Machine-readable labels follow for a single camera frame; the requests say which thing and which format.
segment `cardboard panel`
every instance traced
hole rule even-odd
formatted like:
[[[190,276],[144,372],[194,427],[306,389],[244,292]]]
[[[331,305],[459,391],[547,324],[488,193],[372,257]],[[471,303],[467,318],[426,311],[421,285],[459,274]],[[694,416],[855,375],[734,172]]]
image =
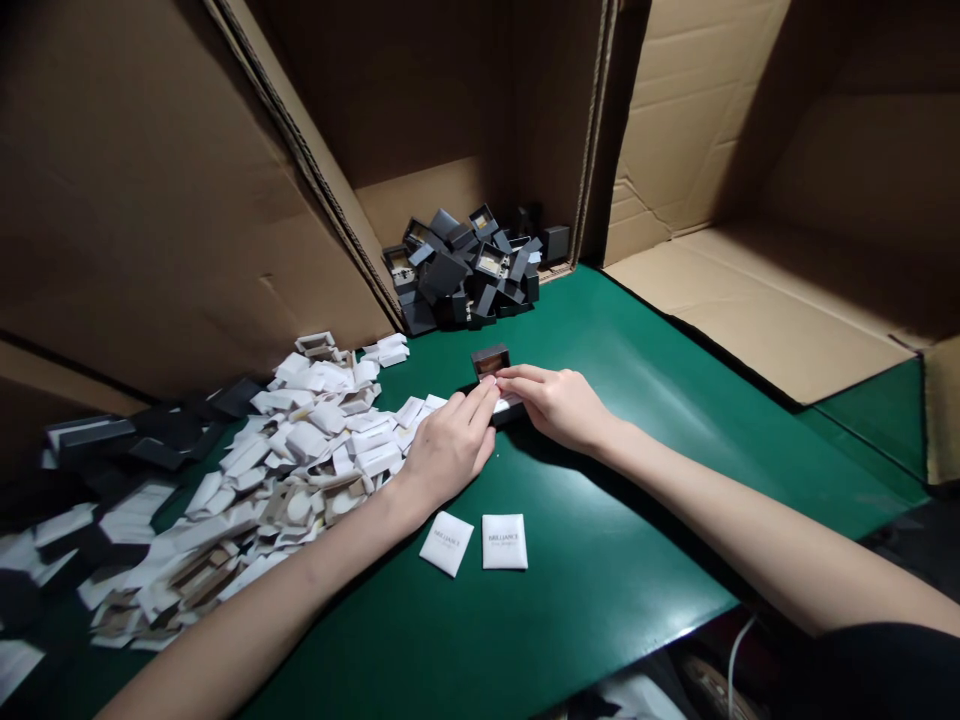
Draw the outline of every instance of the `cardboard panel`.
[[[610,6],[520,0],[513,7],[519,197],[543,203],[545,227],[570,226],[573,265],[597,144]]]
[[[202,8],[48,2],[12,21],[4,329],[157,397],[269,371],[309,331],[391,330]]]
[[[829,95],[770,176],[769,212],[871,244],[960,263],[960,93]]]
[[[132,415],[147,406],[73,370],[0,342],[0,492],[39,466],[43,428],[101,413]]]
[[[371,291],[388,316],[399,324],[399,301],[380,261],[381,248],[373,228],[250,6],[245,0],[207,0],[206,4],[283,134],[314,198],[361,268]]]
[[[960,6],[952,0],[878,2],[832,92],[851,95],[960,91]]]
[[[661,242],[665,228],[670,236],[682,233],[719,211],[737,140],[788,6],[750,0],[653,4],[616,177],[639,203],[631,216],[625,207],[611,210],[605,265],[628,249]],[[654,217],[640,220],[645,213]],[[630,240],[626,228],[632,228]]]
[[[500,202],[516,178],[509,6],[283,0],[263,12],[382,246],[399,242],[417,208],[430,206],[429,222],[441,198],[416,196],[438,187],[467,190],[457,203],[466,212],[509,209]],[[474,32],[482,43],[463,40]],[[413,207],[397,212],[399,197]]]
[[[954,274],[922,257],[760,220],[674,242],[878,338],[919,350],[960,332]]]
[[[63,403],[88,412],[128,416],[147,408],[145,403],[119,390],[5,342],[0,342],[0,378],[31,391],[57,396]],[[11,406],[5,414],[15,421],[17,410]]]
[[[913,357],[897,343],[698,252],[697,237],[710,232],[663,243],[607,273],[803,404]]]
[[[516,184],[512,175],[505,176],[505,167],[489,156],[474,155],[359,188],[357,197],[381,242],[397,245],[411,217],[429,223],[438,207],[464,222],[483,203],[507,212]]]
[[[960,337],[924,355],[928,481],[960,480]]]

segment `white card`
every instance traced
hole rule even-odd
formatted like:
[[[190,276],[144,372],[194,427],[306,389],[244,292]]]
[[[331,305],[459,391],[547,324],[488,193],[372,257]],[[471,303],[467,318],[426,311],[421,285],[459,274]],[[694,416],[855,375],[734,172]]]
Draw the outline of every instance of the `white card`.
[[[527,569],[523,515],[484,515],[481,530],[484,570]]]
[[[472,534],[473,525],[441,510],[420,548],[420,557],[455,578]]]

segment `cable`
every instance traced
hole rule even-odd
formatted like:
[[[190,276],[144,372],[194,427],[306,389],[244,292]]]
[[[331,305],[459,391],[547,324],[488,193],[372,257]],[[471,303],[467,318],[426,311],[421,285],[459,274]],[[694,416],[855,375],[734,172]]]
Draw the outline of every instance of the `cable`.
[[[737,639],[733,641],[733,650],[730,651],[730,667],[727,670],[727,720],[733,720],[733,664],[737,659],[737,650],[740,649],[740,641],[747,634],[747,630],[757,621],[757,616],[752,615],[747,624],[743,626]]]

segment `cardboard flap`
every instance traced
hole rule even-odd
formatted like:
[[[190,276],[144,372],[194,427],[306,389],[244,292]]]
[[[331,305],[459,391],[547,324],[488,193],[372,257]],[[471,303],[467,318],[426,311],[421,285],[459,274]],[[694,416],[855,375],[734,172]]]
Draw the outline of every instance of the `cardboard flap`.
[[[888,339],[691,249],[697,235],[622,260],[607,273],[803,404],[913,357]]]
[[[927,480],[960,480],[960,336],[924,354],[927,409]]]
[[[707,228],[674,242],[913,350],[960,331],[953,273],[911,253],[838,242],[763,219]]]
[[[374,295],[399,327],[400,304],[380,243],[276,53],[244,0],[205,4],[277,123],[300,170]]]

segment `person's right hand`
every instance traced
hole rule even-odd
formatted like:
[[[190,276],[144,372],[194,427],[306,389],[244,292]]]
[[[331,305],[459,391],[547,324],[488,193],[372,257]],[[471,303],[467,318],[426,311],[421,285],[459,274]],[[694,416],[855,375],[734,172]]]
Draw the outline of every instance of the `person's right hand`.
[[[523,398],[537,430],[577,452],[595,455],[620,422],[574,370],[514,365],[497,371],[497,384]]]

